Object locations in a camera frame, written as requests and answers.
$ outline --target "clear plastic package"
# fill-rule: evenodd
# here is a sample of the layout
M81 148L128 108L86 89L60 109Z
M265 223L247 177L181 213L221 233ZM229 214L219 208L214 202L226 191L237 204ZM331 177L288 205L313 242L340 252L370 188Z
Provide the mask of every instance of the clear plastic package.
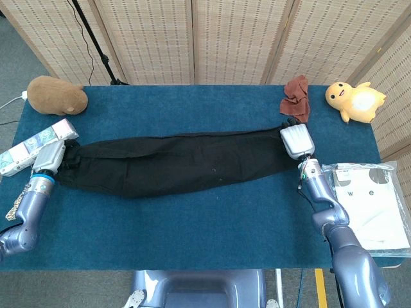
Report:
M411 215L397 162L339 163L322 169L350 216L349 226L373 257L411 257Z

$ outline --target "yellow plush toy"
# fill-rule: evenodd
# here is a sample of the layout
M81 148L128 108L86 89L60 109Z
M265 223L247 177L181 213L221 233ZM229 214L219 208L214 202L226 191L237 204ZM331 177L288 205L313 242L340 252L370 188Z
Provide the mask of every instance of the yellow plush toy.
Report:
M345 82L333 83L326 91L327 102L340 111L346 123L350 119L371 123L377 108L384 104L386 95L370 88L370 84L364 82L353 88Z

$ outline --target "black pole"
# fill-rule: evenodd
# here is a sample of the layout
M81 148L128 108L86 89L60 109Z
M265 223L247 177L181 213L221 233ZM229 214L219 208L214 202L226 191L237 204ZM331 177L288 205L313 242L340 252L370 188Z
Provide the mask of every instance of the black pole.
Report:
M108 56L104 55L103 51L100 48L100 45L97 42L96 37L94 36L94 33L92 32L92 29L90 28L89 22L87 21L87 19L85 18L85 15L83 13L82 8L80 7L80 5L78 4L77 0L72 0L74 7L77 10L77 13L79 14L80 18L82 19L82 22L85 26L85 29L87 30L87 32L90 35L90 38L94 44L94 46L96 46L97 52L100 55L101 61L103 62L108 74L110 75L111 78L111 85L129 85L128 83L124 83L122 81L120 81L120 79L116 79L116 77L113 74L113 71L111 70L111 67L109 65L109 58Z

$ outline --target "beige woven panel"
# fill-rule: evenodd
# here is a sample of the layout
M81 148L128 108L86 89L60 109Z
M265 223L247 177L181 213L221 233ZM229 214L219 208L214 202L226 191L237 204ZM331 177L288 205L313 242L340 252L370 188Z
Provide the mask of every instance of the beige woven panel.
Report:
M301 1L271 83L305 74L344 81L409 5L403 0Z
M397 159L398 180L403 190L405 202L411 210L411 153L404 154Z
M13 25L24 34L23 38L30 38L29 46L37 49L37 54L40 54L40 59L46 62L46 67L50 67L59 78L84 85L89 83L91 59L87 54L87 46L83 41L80 27L74 19L73 9L66 0L0 0L0 2L13 17ZM112 59L88 2L82 0L80 4L103 52ZM109 84L109 76L85 28L84 35L94 58L95 68L91 84ZM114 74L119 76L114 62L110 64Z
M411 27L362 78L387 95L372 123L383 157L411 142Z
M195 0L196 82L261 83L285 6L285 0Z
M98 0L129 82L194 82L189 0Z

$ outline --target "blue ring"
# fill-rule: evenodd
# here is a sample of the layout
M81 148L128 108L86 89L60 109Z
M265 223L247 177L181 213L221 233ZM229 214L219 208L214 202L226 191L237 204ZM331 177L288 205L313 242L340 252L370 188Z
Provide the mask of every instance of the blue ring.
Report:
M48 175L42 175L41 173L37 173L35 175L33 175L31 178L47 178L48 180L51 181L51 183L55 183L56 181L54 180L54 178L52 178L51 176Z

